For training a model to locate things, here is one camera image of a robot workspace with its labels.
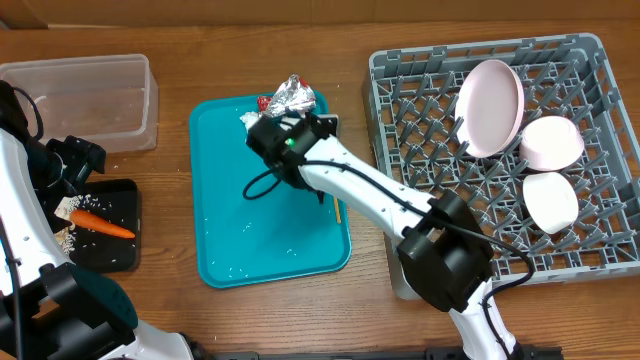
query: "gray plastic crate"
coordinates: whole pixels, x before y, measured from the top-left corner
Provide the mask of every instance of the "gray plastic crate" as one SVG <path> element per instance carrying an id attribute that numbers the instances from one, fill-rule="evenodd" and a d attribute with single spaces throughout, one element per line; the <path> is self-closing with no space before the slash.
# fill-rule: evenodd
<path id="1" fill-rule="evenodd" d="M 465 153 L 455 136 L 458 91 L 480 62 L 498 59 L 518 74 L 525 92 L 524 127 L 546 115 L 571 119 L 586 149 L 561 173 L 578 194 L 580 215 L 555 235 L 538 229 L 522 198 L 530 173 L 518 156 L 518 135 L 486 159 Z M 528 252 L 537 272 L 531 283 L 591 280 L 640 273 L 640 148 L 600 40 L 561 35 L 378 51 L 369 58 L 369 136 L 378 168 L 436 195 L 449 188 L 472 208 L 487 235 Z M 392 285 L 416 298 L 386 239 Z M 496 250 L 495 283 L 512 281 L 525 264 Z"/>

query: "crumpled foil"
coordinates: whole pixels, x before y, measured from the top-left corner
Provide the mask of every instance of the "crumpled foil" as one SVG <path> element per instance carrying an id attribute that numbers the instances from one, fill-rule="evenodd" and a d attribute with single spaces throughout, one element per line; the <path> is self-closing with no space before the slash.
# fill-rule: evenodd
<path id="1" fill-rule="evenodd" d="M 316 107 L 316 95 L 296 74 L 289 76 L 271 98 L 264 115 L 274 118 L 290 111 L 306 112 Z"/>

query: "dish rack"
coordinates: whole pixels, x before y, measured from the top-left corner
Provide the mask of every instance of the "dish rack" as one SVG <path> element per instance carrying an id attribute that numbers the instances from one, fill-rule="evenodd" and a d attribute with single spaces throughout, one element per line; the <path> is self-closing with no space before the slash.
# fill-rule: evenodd
<path id="1" fill-rule="evenodd" d="M 532 171 L 520 161 L 520 134 L 504 151 L 465 153 L 454 118 L 460 86 L 480 62 L 507 63 L 522 81 L 522 127 L 541 116 L 571 119 L 585 151 L 561 171 L 579 199 L 578 220 L 557 234 L 536 227 L 522 197 Z M 559 35 L 378 51 L 364 87 L 369 136 L 378 169 L 403 184 L 440 195 L 455 190 L 487 235 L 528 252 L 530 283 L 611 278 L 640 273 L 640 148 L 604 47 L 592 34 Z M 385 239 L 393 288 L 416 298 Z M 526 265 L 494 248 L 494 282 L 521 277 Z"/>

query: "cable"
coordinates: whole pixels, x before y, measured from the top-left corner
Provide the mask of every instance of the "cable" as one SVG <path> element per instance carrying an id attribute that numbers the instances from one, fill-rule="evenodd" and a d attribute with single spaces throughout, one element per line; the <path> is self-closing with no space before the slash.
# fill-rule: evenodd
<path id="1" fill-rule="evenodd" d="M 13 257 L 13 251 L 9 244 L 9 238 L 7 232 L 4 229 L 2 218 L 0 218 L 0 242 L 2 242 L 2 249 L 4 250 L 4 256 L 9 266 L 9 273 L 11 275 L 11 285 L 13 288 L 13 324 L 14 332 L 16 336 L 16 359 L 24 359 L 24 343 L 22 338 L 22 303 L 20 301 L 20 277 L 18 276 L 18 260 Z"/>
<path id="2" fill-rule="evenodd" d="M 34 136 L 33 138 L 36 140 L 42 139 L 42 136 L 44 136 L 44 124 L 42 123 L 42 117 L 40 116 L 40 112 L 38 111 L 38 107 L 36 106 L 36 103 L 33 101 L 31 96 L 29 96 L 29 94 L 26 91 L 15 86 L 13 87 L 13 90 L 19 92 L 20 94 L 22 94 L 22 96 L 27 98 L 27 100 L 33 107 L 33 113 L 36 115 L 36 123 L 38 124 L 38 132 L 36 133 L 36 136 Z"/>
<path id="3" fill-rule="evenodd" d="M 375 187 L 376 189 L 380 190 L 380 192 L 382 192 L 383 194 L 387 195 L 390 199 L 392 199 L 393 201 L 395 201 L 396 203 L 402 205 L 402 207 L 404 207 L 405 209 L 414 212 L 417 215 L 426 217 L 427 213 L 416 208 L 415 206 L 411 205 L 411 203 L 409 203 L 408 201 L 402 200 L 400 197 L 398 197 L 396 194 L 392 193 L 391 191 L 389 191 L 387 188 L 385 188 L 384 186 L 380 185 L 378 182 L 376 182 L 375 180 L 373 180 L 371 177 L 369 177 L 367 174 L 363 173 L 362 171 L 355 169 L 353 167 L 351 167 L 350 165 L 347 164 L 341 164 L 341 163 L 336 163 L 336 162 L 332 162 L 332 161 L 325 161 L 325 160 L 307 160 L 304 161 L 301 164 L 298 165 L 292 165 L 292 166 L 307 166 L 307 165 L 322 165 L 322 166 L 332 166 L 332 167 L 336 167 L 339 168 L 341 170 L 345 170 L 345 171 L 349 171 L 357 176 L 359 176 L 360 178 L 362 178 L 363 180 L 365 180 L 366 182 L 368 182 L 371 186 Z M 249 191 L 249 189 L 251 188 L 251 186 L 253 186 L 258 180 L 264 178 L 267 175 L 273 174 L 277 171 L 280 171 L 284 169 L 283 167 L 274 167 L 271 168 L 265 172 L 263 172 L 262 174 L 258 175 L 257 177 L 255 177 L 253 180 L 251 180 L 244 188 L 244 190 L 242 191 L 242 196 L 247 199 L 247 200 L 255 200 L 257 198 L 260 198 L 262 196 L 267 195 L 269 192 L 271 192 L 271 190 L 273 190 L 279 183 L 280 181 L 276 181 L 276 183 L 271 186 L 269 189 L 267 189 L 266 191 L 261 192 L 258 195 L 255 196 L 248 196 L 247 192 Z M 492 238 L 490 236 L 481 234 L 481 233 L 477 233 L 475 231 L 471 231 L 468 229 L 465 229 L 463 227 L 451 224 L 447 221 L 435 218 L 435 217 L 431 217 L 431 220 L 436 223 L 439 226 L 442 227 L 446 227 L 450 230 L 459 232 L 459 233 L 464 233 L 466 235 L 471 236 L 472 238 L 475 238 L 477 240 L 482 240 L 482 241 L 486 241 L 490 244 L 493 244 L 495 246 L 498 246 L 502 249 L 505 249 L 507 251 L 512 252 L 513 254 L 517 255 L 520 259 L 522 259 L 522 261 L 524 261 L 527 264 L 527 274 L 525 276 L 523 276 L 522 278 L 512 281 L 510 283 L 506 283 L 503 285 L 500 285 L 498 287 L 496 287 L 495 289 L 492 289 L 491 291 L 489 291 L 483 298 L 482 298 L 482 309 L 484 312 L 484 317 L 487 321 L 487 323 L 489 324 L 489 328 L 491 329 L 491 332 L 493 333 L 493 336 L 496 338 L 496 341 L 498 342 L 498 344 L 500 344 L 500 347 L 502 348 L 502 351 L 504 351 L 504 354 L 507 358 L 507 360 L 511 359 L 511 353 L 509 352 L 509 350 L 507 349 L 507 345 L 505 344 L 504 340 L 502 339 L 502 337 L 498 334 L 498 331 L 496 330 L 495 325 L 493 324 L 493 321 L 491 320 L 491 316 L 489 315 L 489 299 L 494 296 L 495 294 L 498 294 L 506 289 L 509 288 L 514 288 L 518 285 L 522 285 L 525 282 L 529 281 L 529 279 L 531 279 L 531 277 L 533 276 L 533 273 L 535 272 L 535 267 L 533 266 L 533 262 L 531 261 L 531 259 L 527 256 L 527 254 L 525 254 L 524 252 L 522 252 L 520 249 L 516 248 L 513 245 L 507 244 L 503 241 L 500 241 L 498 239 Z"/>

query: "crate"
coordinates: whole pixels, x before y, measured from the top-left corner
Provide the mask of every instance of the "crate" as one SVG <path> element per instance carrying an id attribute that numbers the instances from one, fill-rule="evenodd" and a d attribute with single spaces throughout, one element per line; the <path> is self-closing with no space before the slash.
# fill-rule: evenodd
<path id="1" fill-rule="evenodd" d="M 546 115 L 571 119 L 585 152 L 561 171 L 579 198 L 578 220 L 558 234 L 535 226 L 522 181 L 531 173 L 518 156 L 521 136 L 494 156 L 476 159 L 455 136 L 458 91 L 480 62 L 507 63 L 522 81 L 522 126 Z M 367 120 L 377 166 L 407 186 L 435 195 L 453 189 L 483 231 L 532 258 L 531 283 L 611 278 L 640 273 L 640 148 L 600 40 L 574 34 L 378 51 L 369 58 Z M 416 298 L 394 245 L 387 257 L 396 294 Z M 494 283 L 521 277 L 526 265 L 495 249 Z"/>

